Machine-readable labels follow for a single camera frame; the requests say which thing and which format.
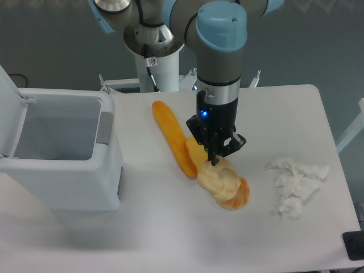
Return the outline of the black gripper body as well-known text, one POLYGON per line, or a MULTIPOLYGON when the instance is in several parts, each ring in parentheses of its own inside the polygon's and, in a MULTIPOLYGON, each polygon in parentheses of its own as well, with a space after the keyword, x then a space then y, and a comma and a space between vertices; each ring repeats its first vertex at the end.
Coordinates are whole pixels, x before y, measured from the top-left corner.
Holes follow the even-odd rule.
POLYGON ((208 137, 211 133, 220 135, 220 145, 232 133, 236 133, 235 118, 238 100, 223 105, 207 103, 205 90, 196 95, 196 114, 186 124, 199 145, 208 153, 208 137))

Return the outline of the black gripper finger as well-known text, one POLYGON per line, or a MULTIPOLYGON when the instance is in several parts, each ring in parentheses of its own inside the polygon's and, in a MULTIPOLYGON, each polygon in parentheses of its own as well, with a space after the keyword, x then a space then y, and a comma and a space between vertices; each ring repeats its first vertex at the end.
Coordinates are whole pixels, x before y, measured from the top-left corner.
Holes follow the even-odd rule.
POLYGON ((212 166, 215 166, 219 162, 219 156, 221 151, 220 135, 218 133, 211 133, 208 137, 208 160, 212 166))
POLYGON ((232 133, 226 140, 222 142, 219 155, 226 157, 239 151, 246 144, 246 138, 237 133, 232 133))

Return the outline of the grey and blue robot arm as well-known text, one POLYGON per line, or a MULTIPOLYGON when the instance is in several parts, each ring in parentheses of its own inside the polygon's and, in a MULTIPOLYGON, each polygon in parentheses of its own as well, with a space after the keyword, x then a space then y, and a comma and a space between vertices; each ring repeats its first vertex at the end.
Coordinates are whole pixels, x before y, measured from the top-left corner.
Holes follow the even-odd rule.
POLYGON ((179 51, 197 58, 196 114, 187 121, 217 164, 246 143, 235 118, 247 24, 282 1, 90 1, 105 31, 120 31, 134 54, 142 92, 179 88, 179 51))

